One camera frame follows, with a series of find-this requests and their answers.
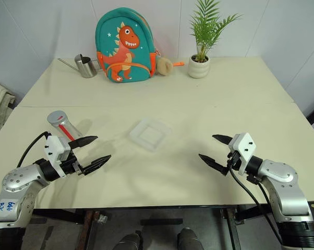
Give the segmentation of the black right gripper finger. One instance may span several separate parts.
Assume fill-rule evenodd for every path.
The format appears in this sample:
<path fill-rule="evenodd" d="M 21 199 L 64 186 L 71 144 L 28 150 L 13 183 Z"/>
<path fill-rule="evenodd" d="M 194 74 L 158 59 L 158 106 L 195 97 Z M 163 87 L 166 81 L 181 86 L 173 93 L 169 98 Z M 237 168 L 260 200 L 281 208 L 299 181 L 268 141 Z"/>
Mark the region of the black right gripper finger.
<path fill-rule="evenodd" d="M 225 145 L 229 145 L 229 143 L 232 141 L 232 137 L 228 136 L 228 135 L 221 135 L 221 134 L 214 134 L 212 135 L 213 138 L 215 138 L 216 140 L 218 140 L 219 142 L 225 144 Z"/>
<path fill-rule="evenodd" d="M 198 154 L 198 155 L 209 167 L 220 172 L 222 175 L 225 176 L 229 172 L 229 169 L 227 167 L 224 167 L 224 166 L 218 164 L 213 158 L 206 156 L 206 155 L 203 155 L 203 154 Z"/>

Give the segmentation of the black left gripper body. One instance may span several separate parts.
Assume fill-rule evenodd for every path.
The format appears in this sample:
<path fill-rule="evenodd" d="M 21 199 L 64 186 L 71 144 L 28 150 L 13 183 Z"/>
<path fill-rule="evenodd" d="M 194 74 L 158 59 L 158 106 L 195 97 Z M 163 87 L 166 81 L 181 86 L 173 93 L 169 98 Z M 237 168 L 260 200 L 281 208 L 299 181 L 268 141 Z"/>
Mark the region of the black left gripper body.
<path fill-rule="evenodd" d="M 69 154 L 68 158 L 61 162 L 60 167 L 65 175 L 73 173 L 82 174 L 82 167 L 74 154 Z"/>

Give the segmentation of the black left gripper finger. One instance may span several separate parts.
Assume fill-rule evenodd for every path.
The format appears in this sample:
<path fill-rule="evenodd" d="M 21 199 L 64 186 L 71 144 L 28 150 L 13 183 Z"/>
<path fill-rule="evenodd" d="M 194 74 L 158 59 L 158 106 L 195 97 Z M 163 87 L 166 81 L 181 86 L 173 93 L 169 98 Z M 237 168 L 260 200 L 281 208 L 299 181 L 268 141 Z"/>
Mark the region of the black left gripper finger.
<path fill-rule="evenodd" d="M 98 136 L 85 136 L 78 138 L 76 140 L 70 141 L 68 145 L 70 146 L 71 149 L 79 148 L 79 147 L 84 147 L 94 140 L 96 140 Z"/>
<path fill-rule="evenodd" d="M 88 174 L 100 169 L 105 163 L 107 163 L 109 161 L 111 156 L 112 155 L 100 157 L 100 158 L 92 161 L 90 165 L 88 165 L 86 167 L 81 167 L 80 170 L 81 170 L 82 174 L 88 175 Z"/>

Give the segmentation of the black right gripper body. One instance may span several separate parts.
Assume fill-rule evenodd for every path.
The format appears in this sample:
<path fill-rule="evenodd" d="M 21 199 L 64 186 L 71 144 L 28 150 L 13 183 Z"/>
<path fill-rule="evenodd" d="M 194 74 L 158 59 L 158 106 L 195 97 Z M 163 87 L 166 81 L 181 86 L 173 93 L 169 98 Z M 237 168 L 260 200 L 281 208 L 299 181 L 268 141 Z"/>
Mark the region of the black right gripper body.
<path fill-rule="evenodd" d="M 227 155 L 227 168 L 228 170 L 239 170 L 241 166 L 240 153 L 238 151 L 229 152 Z"/>

